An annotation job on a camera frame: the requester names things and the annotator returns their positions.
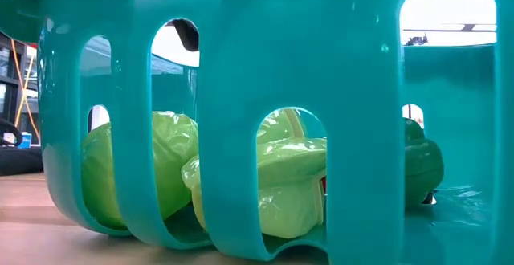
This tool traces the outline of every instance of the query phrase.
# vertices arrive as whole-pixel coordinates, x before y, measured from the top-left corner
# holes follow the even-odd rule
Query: wooden floor
[[[291,249],[274,265],[326,264],[320,251]],[[0,265],[250,265],[216,251],[176,252],[77,226],[54,206],[42,174],[0,177]]]

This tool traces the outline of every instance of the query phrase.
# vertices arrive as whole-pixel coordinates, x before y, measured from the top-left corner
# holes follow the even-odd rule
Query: plastic bag
[[[92,130],[82,144],[82,191],[84,201],[96,220],[111,228],[123,228],[112,159],[111,124]],[[163,219],[191,200],[181,177],[182,166],[198,154],[198,126],[185,115],[153,113],[153,164],[157,197]]]
[[[326,139],[289,138],[257,145],[259,216],[262,232],[284,239],[307,234],[324,220]],[[182,167],[182,179],[205,229],[198,156]]]
[[[257,144],[289,137],[304,137],[304,125],[300,114],[293,108],[277,109],[260,125],[257,131]]]
[[[443,155],[439,147],[425,138],[422,128],[413,120],[406,122],[405,206],[419,206],[426,195],[443,181]]]

